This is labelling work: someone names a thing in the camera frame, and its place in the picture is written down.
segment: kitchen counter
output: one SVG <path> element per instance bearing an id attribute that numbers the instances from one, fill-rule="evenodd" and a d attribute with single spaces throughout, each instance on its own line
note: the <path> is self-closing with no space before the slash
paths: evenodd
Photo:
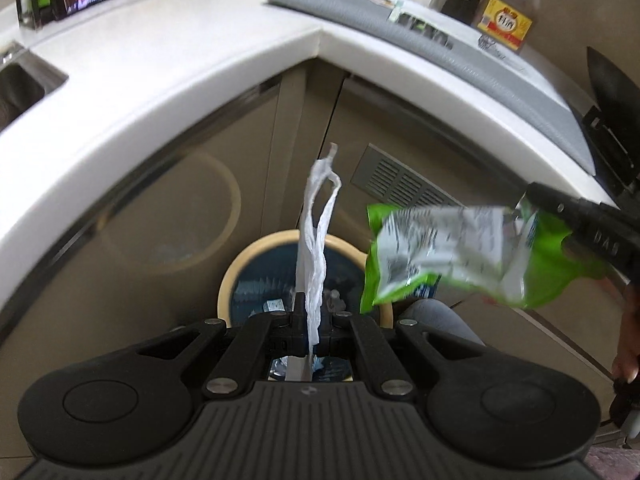
<path id="1" fill-rule="evenodd" d="M 0 134 L 0 305 L 124 175 L 243 91 L 320 57 L 400 96 L 524 180 L 610 202 L 516 114 L 445 70 L 366 34 L 264 0 L 112 0 L 16 40 L 69 76 Z"/>

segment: person's hand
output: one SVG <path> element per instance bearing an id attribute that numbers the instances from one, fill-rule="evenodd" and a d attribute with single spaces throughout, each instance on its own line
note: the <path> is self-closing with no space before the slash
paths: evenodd
<path id="1" fill-rule="evenodd" d="M 625 311 L 620 322 L 618 355 L 613 360 L 612 373 L 615 379 L 628 383 L 638 376 L 640 356 L 640 290 L 629 285 L 625 291 Z"/>

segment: person's knee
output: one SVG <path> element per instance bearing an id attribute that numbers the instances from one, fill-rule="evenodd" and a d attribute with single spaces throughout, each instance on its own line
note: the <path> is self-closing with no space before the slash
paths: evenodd
<path id="1" fill-rule="evenodd" d="M 438 300 L 415 301 L 402 314 L 400 319 L 415 319 L 436 330 L 453 334 L 474 343 L 484 344 L 458 314 Z"/>

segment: beige cabinet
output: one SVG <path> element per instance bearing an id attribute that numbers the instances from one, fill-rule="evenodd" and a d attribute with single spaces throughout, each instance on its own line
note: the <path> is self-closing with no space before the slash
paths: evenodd
<path id="1" fill-rule="evenodd" d="M 616 356 L 622 311 L 622 298 L 612 297 L 600 282 L 580 278 L 534 314 L 608 372 Z"/>
<path id="2" fill-rule="evenodd" d="M 33 461 L 30 456 L 20 458 L 0 458 L 0 479 L 16 478 Z"/>
<path id="3" fill-rule="evenodd" d="M 370 245 L 370 203 L 515 205 L 524 191 L 452 128 L 357 78 L 342 86 L 323 155 L 331 142 L 342 189 L 329 231 L 361 251 Z"/>
<path id="4" fill-rule="evenodd" d="M 578 379 L 595 394 L 602 418 L 608 418 L 614 397 L 611 380 L 554 330 L 526 311 L 487 303 L 479 294 L 460 303 L 455 312 L 487 345 Z"/>
<path id="5" fill-rule="evenodd" d="M 195 126 L 98 212 L 0 348 L 0 458 L 30 454 L 16 407 L 37 378 L 215 316 L 228 264 L 260 237 L 279 91 Z"/>

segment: green snack bag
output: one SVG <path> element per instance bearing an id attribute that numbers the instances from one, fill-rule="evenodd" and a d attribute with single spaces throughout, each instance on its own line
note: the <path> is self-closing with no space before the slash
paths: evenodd
<path id="1" fill-rule="evenodd" d="M 580 276 L 602 278 L 606 264 L 575 260 L 562 250 L 571 231 L 535 211 L 526 199 L 506 207 L 368 208 L 373 241 L 360 312 L 402 300 L 419 285 L 444 283 L 478 290 L 510 306 L 533 308 Z"/>

